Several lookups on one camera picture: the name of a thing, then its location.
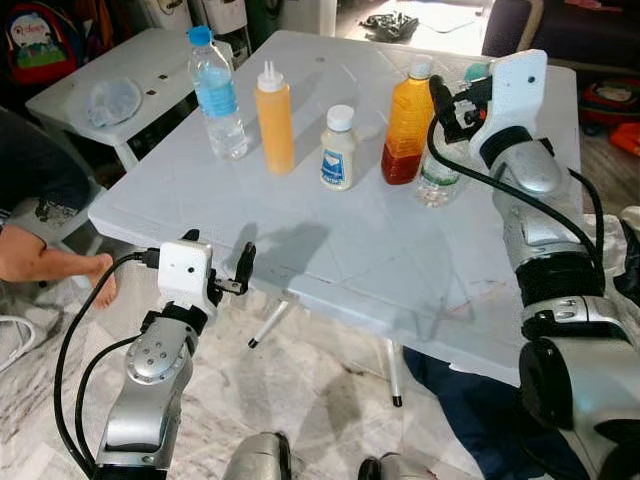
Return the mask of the clear bottle green cap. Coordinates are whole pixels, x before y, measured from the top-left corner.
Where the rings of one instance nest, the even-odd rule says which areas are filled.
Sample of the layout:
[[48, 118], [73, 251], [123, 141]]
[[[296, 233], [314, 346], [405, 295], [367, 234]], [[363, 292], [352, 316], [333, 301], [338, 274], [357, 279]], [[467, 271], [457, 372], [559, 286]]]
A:
[[[461, 90], [465, 90], [468, 82], [480, 79], [479, 74], [475, 76], [472, 72], [468, 72], [467, 76], [466, 81], [458, 83]], [[431, 148], [435, 148], [440, 157], [467, 168], [479, 168], [481, 161], [472, 160], [470, 147], [468, 147], [470, 141], [447, 142], [447, 125], [436, 122], [435, 114], [431, 123], [434, 127], [428, 128], [428, 137], [422, 150], [419, 177], [417, 177], [417, 195], [421, 204], [429, 207], [443, 207], [461, 192], [466, 180], [470, 177], [440, 164], [438, 156], [431, 154]]]

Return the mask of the amber drink bottle white cap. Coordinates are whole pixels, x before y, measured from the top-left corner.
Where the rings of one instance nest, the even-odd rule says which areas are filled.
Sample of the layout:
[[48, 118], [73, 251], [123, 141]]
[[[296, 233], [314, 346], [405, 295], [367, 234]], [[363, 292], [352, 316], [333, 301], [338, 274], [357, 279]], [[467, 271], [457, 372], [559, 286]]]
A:
[[428, 124], [434, 115], [429, 78], [433, 58], [416, 56], [407, 77], [390, 96], [387, 137], [381, 151], [381, 175], [389, 186], [410, 183], [420, 169]]

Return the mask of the black object on floor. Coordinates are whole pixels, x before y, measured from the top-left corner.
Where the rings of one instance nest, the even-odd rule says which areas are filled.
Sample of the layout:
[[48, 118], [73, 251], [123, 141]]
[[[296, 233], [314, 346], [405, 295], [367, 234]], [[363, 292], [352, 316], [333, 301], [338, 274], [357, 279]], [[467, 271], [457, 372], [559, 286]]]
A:
[[399, 44], [410, 38], [419, 27], [420, 19], [404, 13], [371, 14], [358, 23], [365, 28], [366, 40], [381, 42], [381, 44]]

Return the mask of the large white plastic table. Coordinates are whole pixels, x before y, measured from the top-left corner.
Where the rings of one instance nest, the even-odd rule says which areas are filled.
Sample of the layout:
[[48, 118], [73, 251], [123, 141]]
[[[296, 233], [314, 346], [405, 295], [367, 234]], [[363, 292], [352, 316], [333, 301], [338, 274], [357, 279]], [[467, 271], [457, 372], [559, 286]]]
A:
[[[247, 131], [256, 132], [257, 74], [268, 60], [282, 70], [296, 168], [271, 174], [259, 146], [238, 160], [216, 156], [204, 115], [193, 113], [93, 201], [93, 225], [141, 247], [200, 229], [223, 269], [253, 242], [253, 287], [518, 385], [522, 305], [492, 189], [466, 180], [448, 205], [429, 207], [412, 184], [381, 178], [390, 92], [417, 55], [403, 45], [275, 32], [234, 82]], [[355, 182], [346, 191], [320, 178], [326, 111], [338, 104], [355, 109]]]

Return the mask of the dark purple chair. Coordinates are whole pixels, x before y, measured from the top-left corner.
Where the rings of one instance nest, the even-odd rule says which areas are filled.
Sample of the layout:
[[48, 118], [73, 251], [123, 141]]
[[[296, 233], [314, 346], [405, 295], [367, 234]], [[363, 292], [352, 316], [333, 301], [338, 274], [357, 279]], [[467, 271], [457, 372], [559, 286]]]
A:
[[550, 63], [637, 74], [640, 0], [494, 0], [481, 52], [544, 51]]

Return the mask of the small white mayonnaise bottle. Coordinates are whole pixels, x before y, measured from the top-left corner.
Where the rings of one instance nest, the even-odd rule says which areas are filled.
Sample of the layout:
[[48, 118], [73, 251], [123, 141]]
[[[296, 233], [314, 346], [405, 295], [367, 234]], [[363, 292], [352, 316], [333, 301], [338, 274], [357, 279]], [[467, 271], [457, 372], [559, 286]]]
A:
[[326, 131], [321, 136], [320, 178], [330, 189], [346, 191], [355, 182], [353, 161], [358, 142], [353, 120], [355, 109], [352, 106], [338, 104], [326, 111]]

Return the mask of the red toy bag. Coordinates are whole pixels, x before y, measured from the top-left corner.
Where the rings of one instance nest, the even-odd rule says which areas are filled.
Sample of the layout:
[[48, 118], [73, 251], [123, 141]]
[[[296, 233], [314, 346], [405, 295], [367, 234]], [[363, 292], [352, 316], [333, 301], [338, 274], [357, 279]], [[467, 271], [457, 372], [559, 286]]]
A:
[[579, 95], [582, 132], [596, 136], [640, 118], [640, 79], [614, 77], [591, 82]]

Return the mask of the blue cap water bottle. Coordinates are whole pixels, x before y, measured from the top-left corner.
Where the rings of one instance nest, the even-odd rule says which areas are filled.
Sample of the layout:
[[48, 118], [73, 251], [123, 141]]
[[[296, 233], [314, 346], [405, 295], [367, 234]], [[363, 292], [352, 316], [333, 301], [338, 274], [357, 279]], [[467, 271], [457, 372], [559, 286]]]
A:
[[192, 47], [188, 72], [212, 152], [224, 159], [241, 159], [250, 150], [250, 137], [239, 115], [232, 64], [215, 45], [209, 27], [188, 29], [187, 38]]

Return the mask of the orange sauce squeeze bottle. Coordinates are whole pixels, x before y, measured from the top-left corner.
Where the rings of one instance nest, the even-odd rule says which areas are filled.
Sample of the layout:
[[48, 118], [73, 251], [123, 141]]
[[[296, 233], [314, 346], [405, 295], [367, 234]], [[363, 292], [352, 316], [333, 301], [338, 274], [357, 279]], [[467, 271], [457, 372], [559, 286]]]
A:
[[262, 150], [270, 173], [284, 175], [294, 168], [291, 87], [274, 67], [265, 61], [257, 76], [255, 90]]

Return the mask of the person's bare foot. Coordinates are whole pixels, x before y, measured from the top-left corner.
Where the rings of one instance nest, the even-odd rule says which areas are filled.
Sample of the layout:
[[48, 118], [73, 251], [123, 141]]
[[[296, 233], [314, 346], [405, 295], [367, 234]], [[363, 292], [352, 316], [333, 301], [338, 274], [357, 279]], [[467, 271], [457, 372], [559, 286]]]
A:
[[0, 280], [4, 282], [55, 282], [78, 275], [99, 280], [113, 264], [110, 253], [83, 256], [51, 250], [26, 229], [0, 229]]

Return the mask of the orange plastic object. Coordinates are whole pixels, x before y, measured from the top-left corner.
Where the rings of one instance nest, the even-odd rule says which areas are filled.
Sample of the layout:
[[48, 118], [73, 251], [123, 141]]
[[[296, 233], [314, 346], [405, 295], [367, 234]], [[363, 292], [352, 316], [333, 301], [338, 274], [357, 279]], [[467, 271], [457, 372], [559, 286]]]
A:
[[614, 125], [609, 133], [609, 142], [627, 154], [640, 156], [640, 123], [628, 122]]

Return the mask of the clear plastic bag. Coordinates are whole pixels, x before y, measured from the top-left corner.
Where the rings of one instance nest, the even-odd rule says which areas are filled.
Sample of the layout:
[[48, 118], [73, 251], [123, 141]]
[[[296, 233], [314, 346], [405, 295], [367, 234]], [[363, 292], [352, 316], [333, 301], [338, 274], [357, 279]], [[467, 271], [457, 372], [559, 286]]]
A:
[[142, 93], [133, 79], [116, 77], [93, 84], [86, 102], [84, 118], [93, 128], [106, 128], [131, 119], [140, 110]]

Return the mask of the small white plastic table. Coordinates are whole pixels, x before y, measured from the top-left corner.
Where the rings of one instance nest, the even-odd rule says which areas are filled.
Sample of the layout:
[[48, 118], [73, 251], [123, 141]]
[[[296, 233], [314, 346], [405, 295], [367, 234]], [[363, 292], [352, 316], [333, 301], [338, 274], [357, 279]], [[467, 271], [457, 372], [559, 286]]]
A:
[[[70, 134], [77, 134], [113, 147], [119, 163], [129, 170], [138, 157], [128, 141], [192, 93], [189, 55], [191, 46], [184, 33], [146, 29], [37, 93], [26, 108], [59, 145], [69, 147]], [[84, 115], [91, 88], [115, 78], [127, 78], [140, 87], [140, 109], [123, 123], [92, 127]]]

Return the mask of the person's leg dark trousers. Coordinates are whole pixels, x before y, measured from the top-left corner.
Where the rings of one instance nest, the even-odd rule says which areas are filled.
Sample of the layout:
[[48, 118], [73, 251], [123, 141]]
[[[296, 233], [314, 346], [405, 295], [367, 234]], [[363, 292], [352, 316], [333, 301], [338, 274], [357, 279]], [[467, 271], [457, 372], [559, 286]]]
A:
[[23, 116], [0, 108], [0, 228], [24, 207], [65, 220], [90, 205], [90, 179], [67, 151]]

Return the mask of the silver robot left leg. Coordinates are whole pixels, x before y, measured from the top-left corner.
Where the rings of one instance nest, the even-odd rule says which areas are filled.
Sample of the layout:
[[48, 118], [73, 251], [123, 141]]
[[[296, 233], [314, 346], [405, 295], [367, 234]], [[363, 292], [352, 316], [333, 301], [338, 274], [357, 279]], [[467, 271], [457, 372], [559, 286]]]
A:
[[247, 436], [230, 456], [221, 480], [292, 480], [291, 445], [279, 431]]

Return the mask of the silver robot leg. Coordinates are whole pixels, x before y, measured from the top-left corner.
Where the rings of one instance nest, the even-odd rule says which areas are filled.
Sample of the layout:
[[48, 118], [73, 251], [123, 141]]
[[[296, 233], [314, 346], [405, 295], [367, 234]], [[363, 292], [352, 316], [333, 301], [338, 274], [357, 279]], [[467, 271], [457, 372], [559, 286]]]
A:
[[292, 480], [291, 445], [279, 431], [247, 436], [230, 456], [221, 480]]
[[430, 468], [403, 454], [385, 453], [381, 457], [366, 457], [356, 480], [439, 480]]

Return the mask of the red children's backpack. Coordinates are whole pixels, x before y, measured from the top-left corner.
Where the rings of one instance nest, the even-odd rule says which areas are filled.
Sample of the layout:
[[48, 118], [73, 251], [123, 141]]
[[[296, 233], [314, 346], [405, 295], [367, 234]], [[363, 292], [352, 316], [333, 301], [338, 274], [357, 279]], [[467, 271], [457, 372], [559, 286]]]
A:
[[63, 6], [17, 1], [0, 15], [6, 77], [19, 86], [52, 84], [87, 63], [84, 36]]

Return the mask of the silver robot right leg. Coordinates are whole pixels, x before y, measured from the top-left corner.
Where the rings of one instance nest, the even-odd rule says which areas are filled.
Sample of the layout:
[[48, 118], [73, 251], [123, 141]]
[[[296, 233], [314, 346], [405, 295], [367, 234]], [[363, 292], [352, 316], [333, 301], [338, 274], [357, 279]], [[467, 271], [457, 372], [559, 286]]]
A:
[[403, 454], [385, 453], [381, 457], [366, 457], [356, 480], [439, 480], [430, 468]]

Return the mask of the dark blue cloth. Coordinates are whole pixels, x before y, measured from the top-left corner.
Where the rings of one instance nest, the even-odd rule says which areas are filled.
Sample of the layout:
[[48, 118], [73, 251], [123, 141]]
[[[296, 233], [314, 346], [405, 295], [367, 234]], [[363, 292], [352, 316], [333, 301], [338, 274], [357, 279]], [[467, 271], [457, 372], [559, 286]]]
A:
[[454, 370], [415, 349], [404, 347], [402, 355], [417, 383], [434, 394], [486, 480], [588, 480], [564, 436], [524, 410], [517, 388]]

